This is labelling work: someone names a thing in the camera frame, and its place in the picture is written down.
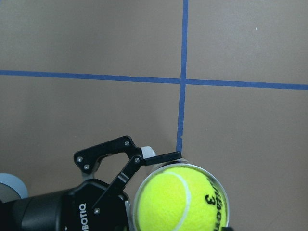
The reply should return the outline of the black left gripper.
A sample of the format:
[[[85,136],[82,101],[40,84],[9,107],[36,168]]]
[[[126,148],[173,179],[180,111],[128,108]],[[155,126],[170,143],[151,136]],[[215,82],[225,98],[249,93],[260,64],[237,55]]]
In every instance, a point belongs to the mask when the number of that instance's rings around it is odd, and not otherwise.
[[[156,156],[150,146],[137,147],[130,136],[107,141],[74,154],[74,162],[84,174],[94,174],[101,161],[125,153],[129,158]],[[98,180],[25,199],[1,202],[2,231],[130,231],[132,221],[128,195]]]

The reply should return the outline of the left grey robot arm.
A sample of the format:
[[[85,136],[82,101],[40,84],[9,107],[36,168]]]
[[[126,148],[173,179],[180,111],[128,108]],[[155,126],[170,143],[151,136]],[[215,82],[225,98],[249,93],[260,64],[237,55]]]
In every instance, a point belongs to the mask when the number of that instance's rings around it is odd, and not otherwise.
[[[94,177],[103,159],[125,153],[128,162],[111,183]],[[29,197],[16,176],[0,176],[0,228],[3,231],[131,231],[130,202],[124,189],[142,166],[181,158],[179,151],[156,155],[123,136],[74,154],[83,182],[72,189]]]

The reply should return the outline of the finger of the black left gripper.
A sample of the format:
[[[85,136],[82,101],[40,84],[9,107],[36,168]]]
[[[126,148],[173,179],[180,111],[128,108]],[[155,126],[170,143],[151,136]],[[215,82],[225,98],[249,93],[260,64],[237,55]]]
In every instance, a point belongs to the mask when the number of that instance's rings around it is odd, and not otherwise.
[[[123,194],[123,190],[125,189],[128,182],[131,180],[131,178],[134,176],[134,174],[142,166],[151,166],[155,164],[166,163],[180,158],[181,152],[179,151],[147,158],[144,158],[139,154],[134,155],[120,171],[120,173],[114,178],[106,191],[94,203],[92,207],[94,214],[101,214],[105,207],[108,209],[112,208],[114,206],[113,202],[120,201],[120,203],[123,204],[127,202],[129,199]]]

